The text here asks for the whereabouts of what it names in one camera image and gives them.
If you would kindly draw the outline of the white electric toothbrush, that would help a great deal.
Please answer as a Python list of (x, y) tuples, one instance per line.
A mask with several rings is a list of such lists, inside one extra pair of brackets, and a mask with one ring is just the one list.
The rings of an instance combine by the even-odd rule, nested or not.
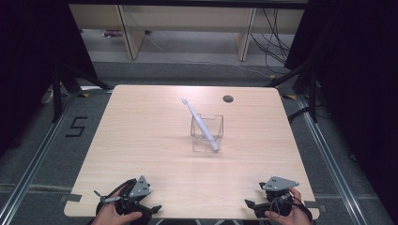
[(199, 116), (199, 114), (195, 111), (193, 106), (189, 103), (189, 101), (186, 98), (181, 99), (182, 103), (186, 105), (191, 112), (191, 115), (196, 123), (196, 125), (199, 127), (199, 129), (202, 131), (205, 139), (209, 142), (211, 148), (213, 151), (218, 151), (219, 150), (219, 145), (217, 144), (216, 140), (214, 137), (211, 135), (209, 129), (207, 128), (206, 124), (202, 120), (202, 118)]

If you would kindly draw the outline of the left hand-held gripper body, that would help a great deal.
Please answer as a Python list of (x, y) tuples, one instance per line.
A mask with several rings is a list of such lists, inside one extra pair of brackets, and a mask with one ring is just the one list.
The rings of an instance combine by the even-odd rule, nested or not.
[[(106, 203), (115, 203), (115, 210), (119, 215), (126, 215), (131, 212), (139, 212), (137, 204), (141, 203), (151, 193), (150, 186), (143, 176), (138, 179), (133, 178), (128, 180), (114, 189), (108, 195), (100, 195), (97, 191), (95, 193), (99, 196), (100, 202), (97, 207), (97, 214), (101, 207)], [(152, 217), (142, 216), (141, 218), (129, 222), (126, 225), (147, 225)]]

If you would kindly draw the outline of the person's right hand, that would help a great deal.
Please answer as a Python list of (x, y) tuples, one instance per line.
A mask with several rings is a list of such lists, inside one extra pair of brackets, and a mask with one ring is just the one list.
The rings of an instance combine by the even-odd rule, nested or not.
[(289, 192), (293, 195), (292, 210), (288, 216), (279, 216), (272, 211), (266, 211), (265, 216), (278, 222), (280, 225), (312, 225), (311, 220), (307, 217), (306, 213), (300, 209), (302, 206), (301, 194), (298, 190), (291, 187)]

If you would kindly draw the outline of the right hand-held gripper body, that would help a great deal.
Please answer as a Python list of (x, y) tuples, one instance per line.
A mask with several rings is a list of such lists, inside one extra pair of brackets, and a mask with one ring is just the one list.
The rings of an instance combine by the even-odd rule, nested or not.
[(267, 180), (266, 199), (270, 204), (268, 211), (277, 213), (279, 216), (288, 216), (292, 210), (293, 196), (289, 189), (297, 187), (298, 182), (284, 179), (278, 176), (272, 176)]

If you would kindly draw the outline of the black metal stand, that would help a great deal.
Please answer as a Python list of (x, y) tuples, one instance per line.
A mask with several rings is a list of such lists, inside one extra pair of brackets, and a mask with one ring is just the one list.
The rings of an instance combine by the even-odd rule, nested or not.
[(83, 78), (84, 80), (95, 84), (97, 87), (103, 90), (113, 90), (114, 88), (102, 82), (98, 77), (96, 72), (87, 73), (83, 70), (68, 65), (66, 63), (58, 63), (54, 67), (54, 72), (52, 75), (53, 83), (53, 94), (54, 94), (54, 119), (56, 122), (63, 112), (63, 103), (61, 98), (61, 86), (64, 86), (69, 94), (80, 94), (82, 92), (81, 86), (76, 81), (77, 78)]
[(297, 76), (297, 79), (294, 84), (293, 91), (296, 94), (302, 94), (306, 90), (306, 88), (309, 88), (308, 106), (299, 110), (297, 112), (297, 115), (307, 112), (316, 123), (316, 74), (313, 70), (313, 66), (311, 63), (303, 63), (302, 65), (294, 68), (290, 72), (284, 74), (282, 77), (273, 80), (271, 83), (267, 84), (267, 87), (276, 87), (281, 83), (292, 79), (295, 76)]

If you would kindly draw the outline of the person's left hand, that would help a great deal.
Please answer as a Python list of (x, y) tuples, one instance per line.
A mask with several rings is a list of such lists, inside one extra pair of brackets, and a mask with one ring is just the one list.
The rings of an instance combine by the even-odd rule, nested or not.
[(126, 225), (142, 216), (143, 214), (141, 212), (131, 212), (126, 215), (119, 215), (115, 210), (115, 203), (110, 202), (101, 207), (91, 225)]

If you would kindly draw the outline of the aluminium floor rail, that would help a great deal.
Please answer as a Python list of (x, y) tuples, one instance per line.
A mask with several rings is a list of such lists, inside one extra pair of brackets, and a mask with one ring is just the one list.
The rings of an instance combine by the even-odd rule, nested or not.
[(357, 201), (352, 188), (348, 185), (344, 175), (342, 174), (342, 171), (339, 168), (337, 161), (335, 160), (334, 155), (319, 128), (319, 125), (313, 120), (308, 112), (304, 114), (304, 118), (353, 224), (368, 225), (368, 221), (362, 213), (360, 204)]
[(62, 104), (61, 113), (57, 119), (51, 123), (46, 135), (40, 143), (35, 155), (33, 155), (28, 166), (26, 167), (21, 179), (14, 186), (8, 200), (0, 210), (0, 225), (9, 225), (18, 208), (20, 207), (23, 198), (29, 189), (32, 181), (36, 177), (38, 170), (47, 156), (47, 153), (53, 144), (55, 137), (62, 127), (65, 117), (71, 107), (72, 103), (77, 98), (76, 94), (68, 94), (65, 102)]

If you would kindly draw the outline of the beige wooden shelf unit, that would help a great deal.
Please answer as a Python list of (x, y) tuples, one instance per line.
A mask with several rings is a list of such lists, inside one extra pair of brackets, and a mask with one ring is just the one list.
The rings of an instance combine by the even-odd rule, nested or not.
[(71, 4), (80, 29), (119, 30), (129, 58), (137, 57), (146, 31), (233, 33), (238, 60), (246, 60), (251, 34), (294, 35), (302, 9), (232, 7), (154, 7)]

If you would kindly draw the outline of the clear plastic container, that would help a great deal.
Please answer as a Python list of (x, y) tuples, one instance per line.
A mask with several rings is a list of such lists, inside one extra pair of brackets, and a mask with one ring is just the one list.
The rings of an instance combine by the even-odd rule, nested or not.
[(211, 141), (208, 136), (200, 129), (195, 119), (191, 119), (191, 144), (194, 152), (213, 152), (221, 150), (223, 138), (223, 116), (216, 114), (200, 114), (203, 124), (208, 133), (213, 137)]

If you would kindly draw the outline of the black curtain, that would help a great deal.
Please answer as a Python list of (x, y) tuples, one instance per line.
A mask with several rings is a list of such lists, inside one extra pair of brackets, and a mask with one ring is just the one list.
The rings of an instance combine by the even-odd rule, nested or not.
[(100, 84), (65, 0), (0, 0), (0, 157), (23, 131), (54, 76)]
[(352, 153), (398, 224), (398, 0), (309, 0), (285, 64), (299, 66), (337, 10), (316, 76)]

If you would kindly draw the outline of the grey tape strip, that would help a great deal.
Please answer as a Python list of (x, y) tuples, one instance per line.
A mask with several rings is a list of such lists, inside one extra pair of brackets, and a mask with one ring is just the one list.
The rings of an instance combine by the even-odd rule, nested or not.
[(81, 200), (82, 196), (77, 194), (65, 194), (60, 197), (60, 202), (75, 202), (78, 203)]
[(320, 204), (318, 202), (305, 201), (304, 205), (311, 210), (318, 210), (320, 213), (325, 213), (328, 211), (327, 207), (324, 204)]

